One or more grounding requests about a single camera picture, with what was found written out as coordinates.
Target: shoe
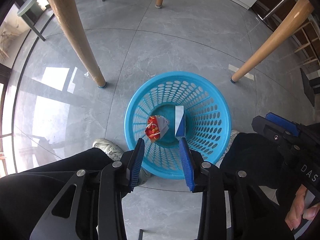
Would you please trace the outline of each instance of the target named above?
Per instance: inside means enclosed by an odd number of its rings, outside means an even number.
[[[233,141],[235,140],[235,137],[239,134],[240,132],[237,130],[231,130],[231,134],[230,134],[230,140],[228,142],[228,146],[226,148],[226,150],[224,151],[223,155],[220,157],[220,159],[217,161],[216,166],[219,168],[220,164],[222,163],[223,158],[225,157],[226,153],[230,150],[230,147],[233,143]]]
[[[119,161],[123,155],[123,150],[121,150],[118,145],[107,139],[96,139],[93,142],[92,147],[99,148],[100,150],[105,152],[105,154],[108,155],[108,157],[114,162]],[[145,184],[150,177],[151,173],[146,171],[144,168],[141,168],[137,186]]]

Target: silver bolt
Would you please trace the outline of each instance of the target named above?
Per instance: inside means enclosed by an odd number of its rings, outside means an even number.
[[[79,170],[77,171],[77,176],[82,177],[85,174],[85,170]]]
[[[115,161],[112,166],[115,167],[115,168],[119,168],[120,166],[122,165],[122,162],[121,161]]]
[[[203,162],[203,163],[201,163],[201,166],[207,169],[207,168],[210,168],[210,167],[211,167],[211,163],[209,163],[209,162]]]
[[[244,178],[247,176],[247,173],[245,171],[238,171],[238,176]]]

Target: laundry basket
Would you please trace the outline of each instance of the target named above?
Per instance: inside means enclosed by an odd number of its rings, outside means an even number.
[[[167,72],[151,78],[133,95],[124,119],[129,149],[138,139],[145,141],[142,167],[166,179],[184,179],[179,141],[174,136],[175,106],[183,105],[186,140],[189,148],[215,164],[228,145],[231,117],[220,91],[205,78],[183,71]],[[169,130],[155,143],[145,135],[151,115],[167,118]]]

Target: white lettering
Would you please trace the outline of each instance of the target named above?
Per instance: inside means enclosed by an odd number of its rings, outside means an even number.
[[[304,164],[303,167],[301,168],[301,171],[302,171],[302,172],[305,172],[306,169],[307,169],[307,165]]]
[[[318,175],[317,175],[317,174],[315,174],[315,175],[313,176],[312,181],[316,181],[316,177],[318,177]]]
[[[306,174],[306,176],[308,176],[309,175],[309,177],[311,176],[311,172],[312,172],[312,170],[311,171],[309,171],[307,174]]]

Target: crumpled wrapper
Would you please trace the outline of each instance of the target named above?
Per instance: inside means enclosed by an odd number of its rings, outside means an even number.
[[[161,115],[153,115],[148,118],[145,133],[152,143],[161,139],[168,130],[169,120],[165,117]]]

